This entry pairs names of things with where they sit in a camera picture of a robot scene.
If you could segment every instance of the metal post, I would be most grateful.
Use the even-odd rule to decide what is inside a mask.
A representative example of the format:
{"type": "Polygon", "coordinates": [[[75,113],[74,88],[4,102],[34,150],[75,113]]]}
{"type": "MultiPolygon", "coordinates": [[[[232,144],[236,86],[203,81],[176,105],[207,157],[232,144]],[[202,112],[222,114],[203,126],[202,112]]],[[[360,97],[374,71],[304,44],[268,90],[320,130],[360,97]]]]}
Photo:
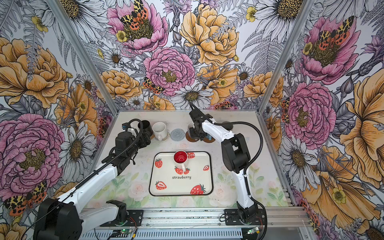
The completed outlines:
{"type": "Polygon", "coordinates": [[[315,0],[304,0],[303,4],[301,5],[300,11],[297,15],[293,29],[292,29],[289,37],[287,38],[284,49],[281,52],[279,60],[278,60],[276,67],[273,71],[271,81],[269,82],[268,87],[265,90],[262,102],[258,107],[258,112],[260,114],[264,111],[265,106],[268,103],[268,101],[272,95],[273,89],[275,88],[275,86],[279,80],[281,71],[283,70],[285,63],[287,62],[287,60],[290,56],[290,51],[293,48],[294,44],[296,44],[297,37],[299,36],[301,30],[305,26],[305,22],[306,22],[309,14],[311,12],[311,9],[312,9],[312,6],[314,5],[314,2],[315,2],[315,0]]]}
{"type": "Polygon", "coordinates": [[[59,22],[61,28],[64,30],[67,40],[72,44],[76,53],[83,60],[83,64],[88,69],[91,78],[95,81],[96,86],[99,88],[100,93],[103,95],[105,102],[110,108],[112,115],[116,116],[118,109],[114,103],[111,95],[109,94],[107,88],[105,87],[104,82],[101,80],[101,77],[93,64],[91,57],[89,56],[87,50],[85,49],[79,35],[75,31],[76,27],[73,25],[69,19],[67,13],[65,12],[63,6],[61,5],[60,0],[46,1],[49,8],[55,15],[57,21],[59,22]]]}

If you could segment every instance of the table surface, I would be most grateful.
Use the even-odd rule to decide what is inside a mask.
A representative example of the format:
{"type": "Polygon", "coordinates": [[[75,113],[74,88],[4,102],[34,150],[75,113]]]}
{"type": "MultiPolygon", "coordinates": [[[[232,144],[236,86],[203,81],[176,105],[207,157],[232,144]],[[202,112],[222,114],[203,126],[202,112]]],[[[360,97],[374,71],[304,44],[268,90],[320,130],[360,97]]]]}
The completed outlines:
{"type": "MultiPolygon", "coordinates": [[[[250,111],[214,111],[210,112],[217,122],[246,121],[260,127],[255,112],[250,111]]],[[[120,112],[112,131],[108,136],[101,156],[96,166],[101,164],[109,150],[115,146],[115,138],[122,131],[121,125],[131,119],[148,120],[151,125],[164,122],[171,132],[181,128],[187,130],[191,121],[188,111],[130,111],[120,112]]],[[[247,142],[251,158],[256,154],[260,140],[258,134],[246,125],[235,125],[233,130],[242,133],[247,142]]],[[[130,164],[119,176],[113,179],[88,203],[88,208],[98,208],[106,201],[114,199],[125,202],[127,208],[169,208],[169,207],[235,207],[237,193],[232,173],[223,164],[221,144],[217,141],[205,143],[203,141],[189,142],[185,138],[173,141],[171,138],[164,142],[152,139],[151,144],[139,152],[135,158],[136,165],[130,164]],[[154,156],[159,152],[206,151],[212,158],[212,173],[214,190],[206,196],[154,197],[149,194],[154,156]]],[[[250,185],[252,196],[266,207],[288,206],[278,179],[272,158],[266,144],[263,150],[250,166],[250,185]]]]}

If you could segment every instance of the white mug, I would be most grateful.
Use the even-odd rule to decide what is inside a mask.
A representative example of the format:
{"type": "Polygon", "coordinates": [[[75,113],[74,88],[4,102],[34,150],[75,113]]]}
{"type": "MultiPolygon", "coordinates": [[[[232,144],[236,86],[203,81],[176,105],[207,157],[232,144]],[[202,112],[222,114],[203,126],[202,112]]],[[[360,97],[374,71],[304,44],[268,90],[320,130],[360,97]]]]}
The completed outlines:
{"type": "Polygon", "coordinates": [[[177,151],[173,155],[173,161],[177,168],[180,168],[185,172],[188,164],[188,154],[185,151],[177,151]]]}
{"type": "Polygon", "coordinates": [[[164,141],[164,139],[167,137],[168,130],[167,126],[163,122],[157,122],[152,126],[153,134],[155,135],[155,138],[159,140],[160,142],[164,141]]]}

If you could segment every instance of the halved strawberry illustration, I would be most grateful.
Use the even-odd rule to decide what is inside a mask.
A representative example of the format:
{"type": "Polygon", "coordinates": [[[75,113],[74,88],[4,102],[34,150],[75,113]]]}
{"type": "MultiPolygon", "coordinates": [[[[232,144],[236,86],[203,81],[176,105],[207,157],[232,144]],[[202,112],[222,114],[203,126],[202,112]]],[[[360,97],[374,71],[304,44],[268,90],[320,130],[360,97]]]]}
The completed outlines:
{"type": "Polygon", "coordinates": [[[183,169],[175,167],[175,171],[177,172],[177,174],[183,174],[183,169]]]}
{"type": "Polygon", "coordinates": [[[194,152],[187,152],[188,158],[194,158],[195,153],[194,152]]]}
{"type": "Polygon", "coordinates": [[[161,168],[161,166],[163,166],[163,161],[161,160],[161,158],[156,159],[156,161],[155,161],[155,166],[156,166],[157,168],[161,168]]]}
{"type": "Polygon", "coordinates": [[[205,193],[205,188],[204,188],[204,185],[201,185],[201,184],[193,187],[190,192],[191,195],[202,195],[204,193],[205,193]]]}
{"type": "Polygon", "coordinates": [[[157,190],[163,190],[163,189],[166,189],[167,186],[165,185],[165,183],[161,182],[161,181],[157,181],[156,182],[156,189],[157,190]]]}

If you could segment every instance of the strawberry illustration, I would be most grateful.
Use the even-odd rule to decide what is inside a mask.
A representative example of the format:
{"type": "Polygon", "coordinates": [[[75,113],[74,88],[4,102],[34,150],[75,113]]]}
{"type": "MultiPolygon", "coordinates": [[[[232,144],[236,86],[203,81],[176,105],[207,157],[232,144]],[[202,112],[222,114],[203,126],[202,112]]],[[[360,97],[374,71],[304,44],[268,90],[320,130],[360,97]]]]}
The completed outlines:
{"type": "Polygon", "coordinates": [[[204,185],[201,185],[201,184],[193,187],[190,192],[191,195],[202,195],[204,193],[205,193],[205,188],[204,188],[204,185]]]}
{"type": "Polygon", "coordinates": [[[165,185],[165,183],[161,182],[161,181],[157,181],[156,182],[156,189],[157,190],[163,190],[163,189],[166,189],[167,186],[165,185]]]}
{"type": "Polygon", "coordinates": [[[175,167],[175,171],[177,172],[177,174],[183,174],[183,169],[175,167]]]}
{"type": "Polygon", "coordinates": [[[155,161],[155,166],[156,166],[157,168],[161,168],[161,166],[163,166],[163,161],[161,160],[161,158],[156,159],[156,161],[155,161]]]}
{"type": "Polygon", "coordinates": [[[195,153],[193,153],[193,152],[187,152],[187,155],[188,155],[188,158],[194,158],[195,157],[195,153]]]}

